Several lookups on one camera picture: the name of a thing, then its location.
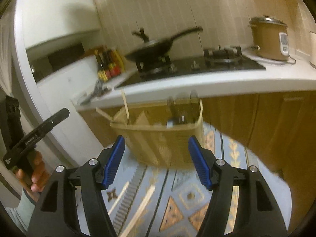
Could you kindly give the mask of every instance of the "light green sleeve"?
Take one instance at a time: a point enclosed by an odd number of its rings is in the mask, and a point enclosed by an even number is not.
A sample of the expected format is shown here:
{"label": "light green sleeve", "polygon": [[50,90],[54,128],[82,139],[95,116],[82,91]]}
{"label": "light green sleeve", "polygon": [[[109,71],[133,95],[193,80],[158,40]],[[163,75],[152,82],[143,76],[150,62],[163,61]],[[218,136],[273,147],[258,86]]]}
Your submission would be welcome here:
{"label": "light green sleeve", "polygon": [[11,217],[16,226],[24,233],[27,233],[28,225],[31,220],[35,206],[30,201],[23,190],[20,203],[17,208],[6,208],[8,215]]}

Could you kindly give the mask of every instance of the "silver screw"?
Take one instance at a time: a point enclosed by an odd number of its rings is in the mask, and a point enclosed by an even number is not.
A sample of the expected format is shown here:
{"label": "silver screw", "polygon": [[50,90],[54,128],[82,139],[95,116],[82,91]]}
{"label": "silver screw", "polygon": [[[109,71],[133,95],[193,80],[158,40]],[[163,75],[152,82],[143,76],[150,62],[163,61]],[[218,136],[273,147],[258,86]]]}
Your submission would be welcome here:
{"label": "silver screw", "polygon": [[258,168],[256,166],[250,166],[249,169],[251,172],[254,172],[254,173],[258,171]]}
{"label": "silver screw", "polygon": [[89,164],[92,165],[92,166],[96,165],[97,163],[98,163],[97,159],[90,159],[89,160]]}
{"label": "silver screw", "polygon": [[64,166],[58,166],[58,167],[56,167],[56,171],[57,171],[58,173],[62,172],[64,169],[65,169]]}
{"label": "silver screw", "polygon": [[218,160],[216,161],[216,164],[219,165],[219,166],[223,166],[223,165],[225,165],[225,161],[222,160],[222,159],[218,159]]}

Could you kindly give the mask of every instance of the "basket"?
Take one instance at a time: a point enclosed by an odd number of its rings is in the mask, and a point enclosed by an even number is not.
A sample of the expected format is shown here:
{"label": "basket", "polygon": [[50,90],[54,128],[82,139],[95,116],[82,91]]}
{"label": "basket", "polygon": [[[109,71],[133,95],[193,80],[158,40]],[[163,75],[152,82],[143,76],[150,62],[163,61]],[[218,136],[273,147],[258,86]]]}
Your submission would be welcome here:
{"label": "basket", "polygon": [[[180,110],[190,110],[190,99],[176,100]],[[167,128],[167,120],[172,114],[166,101],[129,104],[115,114],[110,124],[141,163],[166,168],[194,167],[188,150],[188,139],[196,136],[204,146],[203,104],[195,103],[195,123],[175,125]]]}

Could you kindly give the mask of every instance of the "frying pan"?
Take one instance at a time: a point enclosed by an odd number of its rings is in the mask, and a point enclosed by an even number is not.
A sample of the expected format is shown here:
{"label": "frying pan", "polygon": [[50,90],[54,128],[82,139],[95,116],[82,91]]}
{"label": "frying pan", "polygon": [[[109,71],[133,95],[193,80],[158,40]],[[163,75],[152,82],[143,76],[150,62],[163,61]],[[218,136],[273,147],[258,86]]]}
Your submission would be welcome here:
{"label": "frying pan", "polygon": [[164,39],[157,39],[157,40],[151,40],[148,42],[145,42],[132,52],[125,55],[125,58],[129,61],[134,62],[144,62],[144,61],[150,61],[154,58],[164,56],[171,48],[173,41],[179,37],[182,37],[184,35],[193,33],[193,32],[199,32],[203,31],[202,27],[195,27],[195,28],[189,28],[187,30],[184,30],[182,32],[179,32],[170,38],[164,38]]}

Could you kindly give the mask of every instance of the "rice cooker lid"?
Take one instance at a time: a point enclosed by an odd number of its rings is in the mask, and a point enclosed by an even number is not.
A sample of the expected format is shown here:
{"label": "rice cooker lid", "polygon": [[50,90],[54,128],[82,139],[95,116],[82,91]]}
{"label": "rice cooker lid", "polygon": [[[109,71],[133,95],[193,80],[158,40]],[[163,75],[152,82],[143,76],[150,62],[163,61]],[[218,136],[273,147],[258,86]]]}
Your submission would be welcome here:
{"label": "rice cooker lid", "polygon": [[256,23],[268,23],[268,24],[276,24],[276,25],[281,25],[284,27],[288,27],[288,25],[286,25],[285,23],[283,23],[282,21],[275,19],[273,17],[270,17],[268,15],[264,15],[263,17],[254,17],[251,18],[251,20],[249,21],[250,24],[256,24]]}

